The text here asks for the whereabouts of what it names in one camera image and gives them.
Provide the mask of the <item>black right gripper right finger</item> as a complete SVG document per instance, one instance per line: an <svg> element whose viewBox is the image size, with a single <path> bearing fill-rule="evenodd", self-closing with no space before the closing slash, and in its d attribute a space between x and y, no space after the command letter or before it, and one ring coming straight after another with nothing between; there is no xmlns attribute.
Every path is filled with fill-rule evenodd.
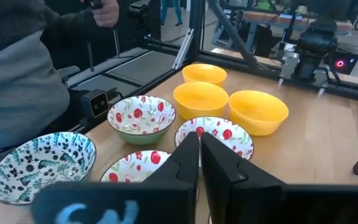
<svg viewBox="0 0 358 224"><path fill-rule="evenodd" d="M358 185L287 184L209 133L200 151L213 223L358 223Z"/></svg>

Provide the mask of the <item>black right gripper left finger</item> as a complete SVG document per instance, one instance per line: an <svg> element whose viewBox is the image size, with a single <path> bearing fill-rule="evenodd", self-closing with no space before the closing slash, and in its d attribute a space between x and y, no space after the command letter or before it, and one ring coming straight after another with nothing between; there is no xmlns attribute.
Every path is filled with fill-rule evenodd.
<svg viewBox="0 0 358 224"><path fill-rule="evenodd" d="M189 133L143 182L57 182L34 198L35 223L194 223L200 139Z"/></svg>

